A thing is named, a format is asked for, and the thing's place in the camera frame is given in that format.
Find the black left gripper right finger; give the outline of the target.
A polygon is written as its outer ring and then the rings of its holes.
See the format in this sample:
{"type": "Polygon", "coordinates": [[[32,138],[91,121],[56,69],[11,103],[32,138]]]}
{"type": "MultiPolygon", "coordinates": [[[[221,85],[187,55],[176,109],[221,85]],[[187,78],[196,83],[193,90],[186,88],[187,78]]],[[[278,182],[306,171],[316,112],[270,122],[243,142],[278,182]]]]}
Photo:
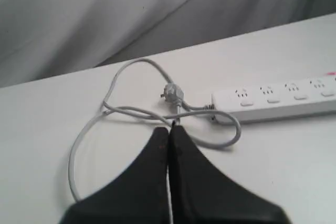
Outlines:
{"type": "Polygon", "coordinates": [[[174,223],[290,223],[285,211],[231,180],[196,147],[184,127],[170,130],[174,223]]]}

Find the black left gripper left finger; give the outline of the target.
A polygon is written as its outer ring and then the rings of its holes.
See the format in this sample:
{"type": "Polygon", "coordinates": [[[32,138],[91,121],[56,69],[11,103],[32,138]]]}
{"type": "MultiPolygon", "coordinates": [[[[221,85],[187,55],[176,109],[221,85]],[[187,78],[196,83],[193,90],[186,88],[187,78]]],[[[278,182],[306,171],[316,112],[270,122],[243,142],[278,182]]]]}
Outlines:
{"type": "Polygon", "coordinates": [[[141,153],[108,185],[73,204],[61,223],[169,223],[169,132],[154,129],[141,153]]]}

